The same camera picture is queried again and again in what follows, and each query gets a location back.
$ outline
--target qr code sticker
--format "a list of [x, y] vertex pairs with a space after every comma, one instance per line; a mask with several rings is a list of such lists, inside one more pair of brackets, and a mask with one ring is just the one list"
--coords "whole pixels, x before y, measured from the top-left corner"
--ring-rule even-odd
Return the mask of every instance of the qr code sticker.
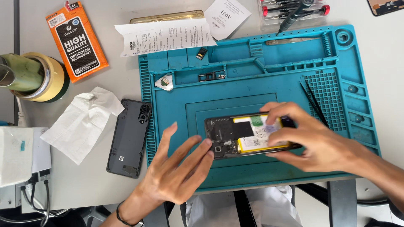
[[53, 28], [54, 26], [56, 26], [56, 25], [62, 23], [62, 22], [65, 21], [65, 20], [66, 20], [65, 15], [64, 15], [63, 13], [61, 13], [61, 14], [55, 16], [55, 17], [54, 17], [52, 20], [50, 20], [48, 23], [49, 23], [50, 28]]

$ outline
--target finger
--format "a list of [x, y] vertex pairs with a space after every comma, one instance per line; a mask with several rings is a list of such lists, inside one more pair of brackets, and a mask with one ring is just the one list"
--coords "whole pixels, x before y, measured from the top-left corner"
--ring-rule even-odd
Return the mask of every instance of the finger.
[[273, 152], [273, 153], [267, 153], [266, 156], [276, 158], [281, 162], [288, 163], [292, 166], [295, 166], [299, 169], [305, 169], [305, 167], [308, 165], [308, 158], [295, 155], [294, 153], [291, 153], [290, 151], [280, 151], [280, 152]]
[[212, 146], [210, 139], [205, 139], [175, 170], [175, 177], [182, 183], [185, 177], [195, 168]]
[[295, 103], [285, 103], [281, 104], [275, 108], [272, 108], [268, 113], [267, 124], [273, 124], [275, 120], [282, 116], [289, 116], [292, 120], [298, 124], [304, 122], [306, 119], [311, 118], [311, 116], [304, 111], [300, 106]]
[[309, 147], [315, 142], [312, 133], [306, 130], [285, 127], [269, 135], [268, 146], [273, 147], [282, 141], [298, 143], [305, 147]]
[[179, 163], [184, 159], [193, 146], [202, 140], [201, 136], [196, 135], [188, 138], [173, 155], [163, 164], [163, 172], [168, 172], [169, 169], [177, 168]]
[[168, 148], [170, 147], [170, 139], [177, 131], [177, 129], [177, 122], [174, 122], [170, 127], [166, 128], [163, 131], [160, 144], [158, 145], [157, 152], [151, 164], [156, 163], [157, 165], [161, 166], [161, 164], [165, 162], [165, 160], [167, 159]]
[[179, 195], [183, 196], [184, 201], [189, 199], [196, 191], [196, 189], [204, 182], [204, 180], [208, 176], [210, 167], [212, 166], [212, 162], [213, 152], [208, 151], [202, 158], [195, 173], [181, 185]]
[[260, 112], [269, 112], [271, 111], [271, 109], [278, 107], [282, 104], [285, 104], [285, 102], [283, 103], [277, 103], [277, 102], [268, 102], [267, 104], [265, 104], [263, 107], [261, 107], [259, 109]]

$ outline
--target precision screwdriver set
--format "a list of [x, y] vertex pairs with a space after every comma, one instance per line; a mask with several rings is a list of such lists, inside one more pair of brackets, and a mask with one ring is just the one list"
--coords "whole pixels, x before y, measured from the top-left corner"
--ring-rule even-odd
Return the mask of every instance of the precision screwdriver set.
[[[258, 0], [261, 15], [261, 29], [275, 32], [279, 25], [299, 7], [299, 0]], [[314, 0], [314, 3], [305, 8], [292, 29], [320, 26], [325, 24], [325, 18], [330, 13], [330, 6], [326, 0]]]

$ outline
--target receipt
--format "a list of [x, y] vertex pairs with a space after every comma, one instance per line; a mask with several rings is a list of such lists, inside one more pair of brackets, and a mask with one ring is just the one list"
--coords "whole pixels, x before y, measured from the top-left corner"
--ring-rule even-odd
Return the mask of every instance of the receipt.
[[115, 29], [124, 37], [121, 57], [217, 45], [206, 19], [116, 25]]

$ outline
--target small electronic component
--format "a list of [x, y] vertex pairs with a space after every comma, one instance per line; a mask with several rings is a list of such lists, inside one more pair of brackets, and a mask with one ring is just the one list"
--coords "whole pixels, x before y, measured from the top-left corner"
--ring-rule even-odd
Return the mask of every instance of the small electronic component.
[[199, 82], [211, 81], [211, 80], [221, 80], [224, 78], [226, 78], [226, 73], [224, 70], [198, 75]]
[[207, 52], [208, 51], [205, 48], [201, 47], [198, 54], [196, 55], [196, 58], [199, 59], [199, 60], [202, 60]]
[[265, 123], [268, 115], [256, 113], [243, 116], [208, 118], [205, 120], [206, 137], [212, 140], [215, 159], [249, 156], [300, 148], [300, 144], [281, 141], [268, 147], [269, 135], [283, 127], [295, 128], [293, 120], [284, 116], [273, 125]]

